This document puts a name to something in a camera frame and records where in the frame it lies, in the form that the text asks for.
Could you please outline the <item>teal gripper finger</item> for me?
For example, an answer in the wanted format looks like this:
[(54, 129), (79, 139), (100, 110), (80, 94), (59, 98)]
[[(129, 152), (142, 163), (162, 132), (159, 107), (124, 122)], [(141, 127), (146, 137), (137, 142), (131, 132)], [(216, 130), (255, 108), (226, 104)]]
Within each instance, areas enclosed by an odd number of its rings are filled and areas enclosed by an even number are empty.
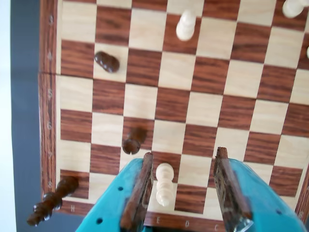
[(144, 221), (153, 188), (153, 155), (129, 162), (83, 219), (78, 232), (152, 232)]
[(280, 196), (242, 161), (219, 147), (213, 168), (227, 232), (304, 232), (305, 225)]

